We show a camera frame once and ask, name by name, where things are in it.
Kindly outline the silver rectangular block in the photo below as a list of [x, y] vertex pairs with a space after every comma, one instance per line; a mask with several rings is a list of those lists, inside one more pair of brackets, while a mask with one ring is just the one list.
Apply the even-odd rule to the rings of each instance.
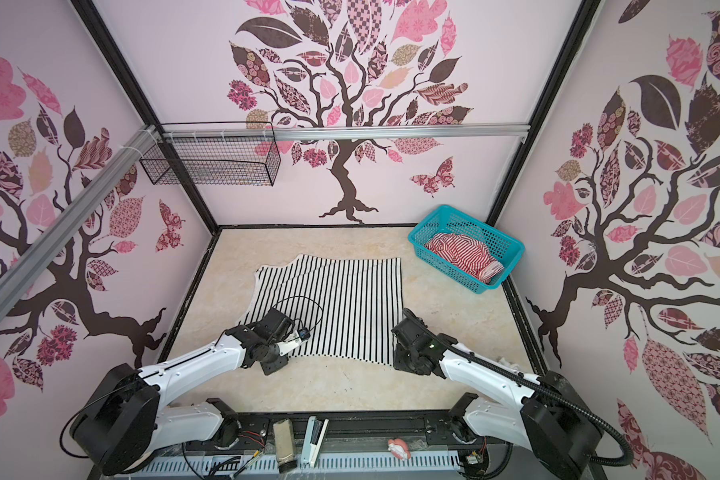
[[279, 474], [286, 474], [297, 467], [293, 425], [290, 419], [283, 419], [273, 425], [275, 455]]

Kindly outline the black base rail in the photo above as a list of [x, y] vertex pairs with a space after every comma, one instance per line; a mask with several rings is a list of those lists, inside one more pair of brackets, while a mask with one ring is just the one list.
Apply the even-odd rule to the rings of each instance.
[[501, 440], [477, 438], [473, 443], [457, 440], [447, 410], [389, 410], [389, 411], [318, 411], [312, 412], [245, 412], [238, 415], [237, 443], [228, 449], [219, 449], [211, 441], [192, 441], [187, 445], [190, 453], [231, 454], [252, 451], [262, 442], [267, 450], [274, 450], [274, 424], [281, 420], [292, 422], [297, 446], [303, 443], [308, 419], [312, 416], [328, 421], [325, 442], [328, 446], [381, 448], [389, 439], [421, 440], [423, 449], [444, 447], [450, 450], [500, 445]]

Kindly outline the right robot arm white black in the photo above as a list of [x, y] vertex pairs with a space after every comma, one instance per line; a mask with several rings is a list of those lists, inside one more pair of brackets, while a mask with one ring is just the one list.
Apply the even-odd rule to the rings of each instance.
[[431, 332], [408, 308], [392, 334], [395, 369], [470, 388], [452, 414], [459, 434], [526, 449], [559, 479], [582, 477], [603, 429], [563, 377], [525, 374], [478, 355], [451, 336]]

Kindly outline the red white striped tank top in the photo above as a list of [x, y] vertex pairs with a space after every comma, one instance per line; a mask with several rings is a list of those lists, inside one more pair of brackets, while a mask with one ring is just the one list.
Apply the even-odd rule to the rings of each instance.
[[484, 284], [504, 272], [489, 248], [467, 235], [438, 233], [425, 248]]

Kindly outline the aluminium rail back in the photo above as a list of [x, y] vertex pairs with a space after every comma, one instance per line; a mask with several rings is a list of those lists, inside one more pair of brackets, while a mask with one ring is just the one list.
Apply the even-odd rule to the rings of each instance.
[[468, 137], [519, 137], [525, 139], [530, 126], [521, 123], [487, 123], [454, 125], [409, 125], [365, 127], [310, 127], [310, 128], [257, 128], [249, 129], [246, 123], [228, 124], [218, 129], [201, 129], [201, 124], [177, 124], [173, 129], [163, 125], [162, 137], [166, 141], [189, 139], [231, 140], [237, 138], [269, 141], [317, 141], [354, 139], [398, 138], [468, 138]]

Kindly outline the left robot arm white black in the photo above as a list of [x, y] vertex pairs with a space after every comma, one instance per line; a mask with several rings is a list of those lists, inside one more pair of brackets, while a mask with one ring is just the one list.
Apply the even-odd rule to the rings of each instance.
[[153, 455], [175, 445], [208, 442], [234, 446], [242, 434], [238, 414], [219, 398], [189, 406], [175, 400], [224, 374], [260, 365], [270, 375], [288, 363], [311, 332], [272, 308], [250, 324], [173, 360], [141, 368], [110, 369], [91, 398], [62, 429], [106, 476], [132, 473]]

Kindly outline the aluminium rail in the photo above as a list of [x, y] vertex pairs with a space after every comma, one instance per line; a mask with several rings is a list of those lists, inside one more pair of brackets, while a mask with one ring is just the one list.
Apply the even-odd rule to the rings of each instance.
[[18, 262], [0, 278], [0, 323], [26, 290], [52, 263], [66, 242], [83, 225], [115, 184], [133, 164], [157, 144], [160, 134], [153, 125], [144, 125], [113, 156], [113, 159], [59, 214], [54, 223], [35, 241]]
[[218, 129], [201, 129], [201, 124], [177, 124], [173, 129], [163, 125], [162, 137], [166, 141], [189, 139], [231, 140], [237, 138], [269, 141], [317, 141], [354, 139], [398, 138], [468, 138], [468, 137], [519, 137], [525, 139], [530, 126], [521, 123], [487, 123], [454, 125], [409, 125], [365, 127], [310, 127], [310, 128], [257, 128], [249, 129], [246, 123], [228, 124]]

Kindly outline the white stapler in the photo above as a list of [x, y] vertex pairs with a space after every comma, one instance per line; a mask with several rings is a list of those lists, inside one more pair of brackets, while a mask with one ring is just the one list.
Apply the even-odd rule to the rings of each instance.
[[329, 425], [328, 419], [310, 416], [301, 451], [301, 465], [314, 468]]

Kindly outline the aluminium rail left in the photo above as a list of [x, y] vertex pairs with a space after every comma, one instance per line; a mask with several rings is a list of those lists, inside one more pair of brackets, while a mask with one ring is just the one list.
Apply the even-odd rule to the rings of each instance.
[[35, 241], [18, 262], [0, 278], [0, 323], [26, 290], [52, 263], [66, 242], [83, 225], [115, 184], [133, 164], [157, 144], [160, 134], [153, 125], [144, 125], [113, 156], [113, 159], [59, 214], [54, 223]]

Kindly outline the teal plastic basket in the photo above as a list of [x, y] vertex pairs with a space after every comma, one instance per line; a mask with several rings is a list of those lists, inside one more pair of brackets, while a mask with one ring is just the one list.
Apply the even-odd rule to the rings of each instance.
[[500, 287], [525, 252], [522, 242], [448, 205], [427, 215], [408, 240], [419, 259], [476, 294]]

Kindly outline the black white striped tank top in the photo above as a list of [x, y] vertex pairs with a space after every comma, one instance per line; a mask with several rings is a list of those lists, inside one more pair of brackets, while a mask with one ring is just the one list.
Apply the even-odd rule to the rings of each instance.
[[240, 322], [262, 320], [272, 308], [305, 328], [310, 339], [295, 357], [322, 356], [393, 364], [392, 329], [403, 316], [399, 258], [329, 259], [300, 254], [254, 274], [252, 298]]

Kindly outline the red white teeth toy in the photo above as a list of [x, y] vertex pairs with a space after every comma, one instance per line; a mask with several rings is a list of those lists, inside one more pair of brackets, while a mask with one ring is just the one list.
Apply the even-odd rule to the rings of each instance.
[[400, 461], [407, 461], [412, 458], [407, 443], [400, 439], [389, 439], [387, 442], [388, 451]]

